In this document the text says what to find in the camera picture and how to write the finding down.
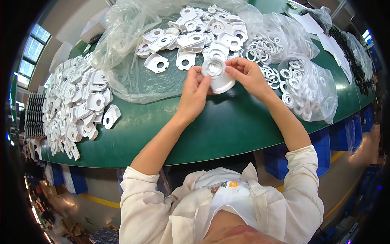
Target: floor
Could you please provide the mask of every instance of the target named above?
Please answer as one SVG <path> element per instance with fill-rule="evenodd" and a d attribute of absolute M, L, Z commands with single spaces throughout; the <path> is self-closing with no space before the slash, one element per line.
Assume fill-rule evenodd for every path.
<path fill-rule="evenodd" d="M 371 132 L 363 133 L 362 143 L 354 155 L 349 155 L 348 152 L 331 152 L 331 168 L 320 178 L 318 190 L 324 203 L 324 221 L 321 228 L 324 228 L 338 213 L 343 211 L 364 169 L 369 164 L 377 163 L 379 137 L 379 125 L 376 125 Z M 283 180 L 277 180 L 264 170 L 262 151 L 255 151 L 254 158 L 259 183 L 281 190 Z M 80 223 L 81 227 L 91 234 L 108 223 L 119 226 L 121 193 L 117 181 L 117 170 L 85 168 L 84 172 L 88 192 L 77 196 L 67 191 L 59 197 L 49 195 L 54 207 L 70 217 L 73 222 Z"/>

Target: clear plastic bag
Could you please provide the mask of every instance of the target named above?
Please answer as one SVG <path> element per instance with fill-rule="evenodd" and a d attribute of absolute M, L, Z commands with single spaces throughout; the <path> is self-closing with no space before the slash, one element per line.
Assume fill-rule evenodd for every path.
<path fill-rule="evenodd" d="M 310 16 L 312 16 L 325 31 L 327 36 L 329 35 L 329 30 L 332 28 L 332 18 L 330 17 L 331 12 L 330 8 L 325 6 L 322 6 L 319 9 L 305 9 L 301 11 L 303 15 L 309 13 Z"/>
<path fill-rule="evenodd" d="M 53 168 L 51 167 L 51 164 L 49 162 L 47 162 L 45 167 L 45 176 L 50 186 L 53 186 L 54 185 Z"/>
<path fill-rule="evenodd" d="M 304 63 L 304 72 L 298 87 L 296 89 L 289 87 L 289 92 L 294 100 L 294 107 L 290 110 L 305 121 L 325 120 L 328 124 L 333 124 L 339 99 L 332 73 L 330 70 L 316 65 L 301 53 L 290 55 L 284 59 L 279 64 L 278 71 L 289 69 L 290 61 L 296 60 Z M 307 115 L 305 117 L 303 113 L 298 113 L 298 110 L 305 111 L 306 114 L 310 115 L 310 118 L 307 119 Z"/>
<path fill-rule="evenodd" d="M 75 194 L 76 190 L 73 185 L 72 175 L 69 169 L 68 165 L 61 165 L 62 166 L 62 176 L 64 178 L 66 189 L 70 192 Z"/>
<path fill-rule="evenodd" d="M 348 145 L 348 153 L 349 155 L 353 155 L 355 153 L 355 122 L 353 120 L 353 116 L 349 116 L 344 119 L 345 123 L 345 133 L 347 136 L 347 145 Z"/>
<path fill-rule="evenodd" d="M 212 5 L 238 15 L 245 22 L 247 43 L 259 33 L 263 16 L 243 0 L 118 0 L 106 13 L 107 29 L 91 55 L 92 66 L 102 68 L 114 94 L 128 102 L 145 104 L 181 94 L 187 72 L 174 65 L 177 50 L 159 52 L 168 59 L 168 69 L 176 70 L 155 74 L 143 67 L 145 59 L 135 55 L 136 47 L 145 32 L 168 28 L 167 22 L 176 21 L 183 7 L 207 9 Z M 196 65 L 201 61 L 202 56 L 197 55 Z"/>
<path fill-rule="evenodd" d="M 309 34 L 294 19 L 278 13 L 269 13 L 263 15 L 263 23 L 260 34 L 278 38 L 283 46 L 283 51 L 271 56 L 265 64 L 278 64 L 295 53 L 305 54 L 309 59 L 319 54 L 320 50 Z"/>
<path fill-rule="evenodd" d="M 346 36 L 347 45 L 353 53 L 356 62 L 361 66 L 364 72 L 364 78 L 370 80 L 373 78 L 374 74 L 372 72 L 372 61 L 370 56 L 365 51 L 365 48 L 360 44 L 356 37 L 351 33 L 342 32 L 342 35 Z"/>

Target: sleeve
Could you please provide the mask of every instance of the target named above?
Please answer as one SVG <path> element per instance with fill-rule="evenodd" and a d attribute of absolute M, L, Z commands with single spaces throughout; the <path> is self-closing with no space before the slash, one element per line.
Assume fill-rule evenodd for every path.
<path fill-rule="evenodd" d="M 120 243 L 146 243 L 165 229 L 175 199 L 156 190 L 158 178 L 127 167 L 121 183 Z"/>
<path fill-rule="evenodd" d="M 310 145 L 285 156 L 289 169 L 282 193 L 289 206 L 286 225 L 291 226 L 290 231 L 310 239 L 324 217 L 324 205 L 318 196 L 317 152 Z"/>

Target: green workbench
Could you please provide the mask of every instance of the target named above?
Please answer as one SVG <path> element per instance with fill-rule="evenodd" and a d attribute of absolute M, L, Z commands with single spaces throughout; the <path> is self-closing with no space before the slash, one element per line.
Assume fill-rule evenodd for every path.
<path fill-rule="evenodd" d="M 269 12 L 282 13 L 286 0 L 253 1 L 252 4 L 265 14 Z M 290 9 L 298 13 L 302 9 Z M 313 42 L 321 50 L 312 59 L 319 66 L 332 72 L 339 97 L 339 106 L 333 121 L 336 123 L 367 106 L 375 99 L 375 94 L 369 96 L 360 94 L 355 82 L 349 82 L 338 67 L 334 58 L 323 50 L 319 41 Z M 86 43 L 80 42 L 71 52 L 70 58 L 81 55 Z M 170 66 L 162 74 L 148 72 L 144 68 L 144 59 L 139 59 L 140 69 L 145 78 L 149 79 L 180 79 L 184 80 L 187 72 L 177 69 L 174 65 L 176 50 L 164 50 L 162 54 L 170 61 Z M 201 65 L 203 58 L 197 55 L 196 65 Z M 128 166 L 138 152 L 160 131 L 160 129 L 175 114 L 180 97 L 173 97 L 150 104 L 126 102 L 114 96 L 112 104 L 119 107 L 121 117 L 112 129 L 98 125 L 98 137 L 94 141 L 83 138 L 77 143 L 81 153 L 79 160 L 70 160 L 66 153 L 51 155 L 46 140 L 41 142 L 41 153 L 44 161 L 83 167 L 123 168 Z M 308 133 L 320 130 L 329 124 L 324 121 L 305 122 L 301 120 Z M 208 96 L 206 106 L 200 116 L 183 132 L 175 147 L 169 154 L 165 165 L 186 164 L 210 159 L 218 159 L 259 150 L 283 142 L 283 137 L 269 114 L 265 105 L 249 95 L 243 86 L 237 82 L 226 93 Z"/>

